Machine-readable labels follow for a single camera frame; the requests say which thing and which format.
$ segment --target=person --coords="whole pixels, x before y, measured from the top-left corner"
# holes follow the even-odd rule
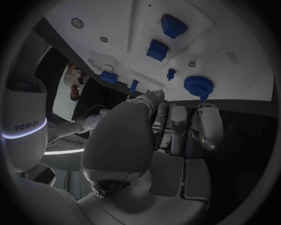
[[[64,84],[70,88],[70,99],[77,101],[80,98],[78,88],[84,84],[85,73],[75,64],[67,65],[68,70],[64,76]]]

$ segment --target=blue cube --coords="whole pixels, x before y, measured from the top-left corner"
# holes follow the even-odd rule
[[[165,59],[168,49],[169,47],[162,44],[161,42],[152,40],[147,55],[158,61],[162,61],[163,59]]]
[[[161,21],[162,29],[165,35],[168,35],[172,39],[183,34],[188,27],[178,19],[171,15],[164,15]]]

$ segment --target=glowing light strip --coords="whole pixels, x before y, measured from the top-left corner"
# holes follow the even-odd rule
[[[84,151],[84,149],[66,150],[66,151],[46,151],[44,155],[60,155],[60,154],[76,153],[82,151]]]
[[[40,127],[36,128],[35,130],[32,130],[32,131],[30,131],[30,132],[28,132],[28,133],[25,133],[25,134],[23,134],[23,135],[17,135],[17,136],[8,136],[8,135],[2,134],[2,137],[7,138],[7,139],[15,139],[15,138],[24,137],[24,136],[33,134],[33,133],[35,133],[36,131],[42,129],[42,128],[46,125],[46,123],[47,123],[47,118],[45,118],[45,122],[44,122],[43,125],[41,125]]]

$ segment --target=cable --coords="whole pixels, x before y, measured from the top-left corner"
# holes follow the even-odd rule
[[[76,120],[78,120],[78,119],[80,119],[80,118],[83,118],[83,116],[84,116],[87,112],[89,112],[92,108],[94,108],[94,107],[96,107],[96,106],[102,106],[104,109],[106,109],[103,105],[94,105],[94,106],[92,106],[88,111],[86,111],[81,117],[78,117],[78,118],[76,118],[76,119],[74,119],[74,120],[70,120],[70,121],[64,121],[64,122],[59,121],[58,118],[57,118],[53,113],[51,113],[51,112],[47,112],[46,114],[51,114],[51,115],[52,115],[54,118],[56,118],[56,120],[58,121],[58,122],[51,122],[51,123],[60,123],[60,124],[62,124],[62,123],[70,123],[70,122],[72,122],[72,121],[76,121]]]

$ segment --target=wire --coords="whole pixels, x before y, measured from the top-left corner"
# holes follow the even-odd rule
[[[57,118],[53,113],[47,112],[46,114],[51,114],[51,115],[52,115],[54,118],[56,118],[56,120],[58,121],[58,122],[51,122],[51,123],[60,123],[60,124],[62,124],[62,123],[70,123],[70,122],[72,122],[72,121],[76,121],[76,120],[78,120],[78,119],[80,119],[80,118],[83,118],[83,116],[84,116],[87,112],[89,112],[92,108],[94,108],[94,107],[96,107],[96,106],[102,106],[104,109],[106,109],[103,105],[94,105],[94,106],[92,106],[88,111],[86,111],[81,117],[78,117],[78,118],[76,118],[76,119],[74,119],[74,120],[71,120],[71,121],[64,121],[64,122],[61,122],[61,121],[58,120],[58,118]]]

